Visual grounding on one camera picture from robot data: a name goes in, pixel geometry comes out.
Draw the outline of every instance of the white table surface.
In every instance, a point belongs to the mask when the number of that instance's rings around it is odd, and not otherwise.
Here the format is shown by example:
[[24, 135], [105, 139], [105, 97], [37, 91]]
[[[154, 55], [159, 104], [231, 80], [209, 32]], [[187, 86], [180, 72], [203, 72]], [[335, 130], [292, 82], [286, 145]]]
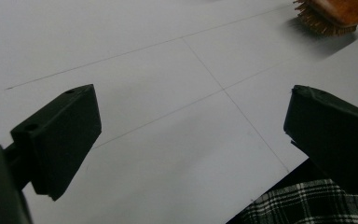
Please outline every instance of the white table surface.
[[358, 31], [320, 38], [283, 0], [0, 0], [0, 144], [93, 83], [103, 133], [35, 224], [226, 223], [306, 156], [282, 130], [294, 85], [358, 106]]

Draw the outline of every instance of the black and white checkered shirt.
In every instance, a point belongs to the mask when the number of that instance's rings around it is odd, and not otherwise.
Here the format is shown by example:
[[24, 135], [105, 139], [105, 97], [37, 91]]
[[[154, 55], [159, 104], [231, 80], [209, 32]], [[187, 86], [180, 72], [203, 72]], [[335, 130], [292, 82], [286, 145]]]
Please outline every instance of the black and white checkered shirt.
[[358, 223], [358, 194], [330, 179], [299, 183], [265, 193], [228, 223]]

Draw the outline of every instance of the wooden brush handle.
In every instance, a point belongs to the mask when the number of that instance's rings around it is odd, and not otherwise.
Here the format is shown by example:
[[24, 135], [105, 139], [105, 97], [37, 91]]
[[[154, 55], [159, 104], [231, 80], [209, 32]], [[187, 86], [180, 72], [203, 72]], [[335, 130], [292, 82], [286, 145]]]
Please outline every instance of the wooden brush handle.
[[309, 0], [308, 4], [338, 27], [358, 25], [358, 0]]

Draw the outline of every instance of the brush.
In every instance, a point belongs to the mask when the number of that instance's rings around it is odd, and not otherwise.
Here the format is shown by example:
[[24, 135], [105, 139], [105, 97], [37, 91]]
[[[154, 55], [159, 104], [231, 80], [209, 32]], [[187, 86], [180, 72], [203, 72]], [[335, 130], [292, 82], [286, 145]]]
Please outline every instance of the brush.
[[356, 31], [358, 0], [296, 0], [298, 17], [320, 35], [345, 35]]

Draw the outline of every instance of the brush bristles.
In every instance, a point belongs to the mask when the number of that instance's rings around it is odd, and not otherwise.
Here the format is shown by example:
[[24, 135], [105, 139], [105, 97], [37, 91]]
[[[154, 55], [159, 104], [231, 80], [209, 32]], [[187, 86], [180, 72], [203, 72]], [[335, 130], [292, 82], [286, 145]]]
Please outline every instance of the brush bristles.
[[301, 5], [296, 7], [300, 13], [298, 17], [313, 32], [320, 35], [345, 35], [356, 31], [356, 26], [339, 27], [321, 16], [317, 11], [307, 4], [307, 0], [296, 0], [294, 3]]

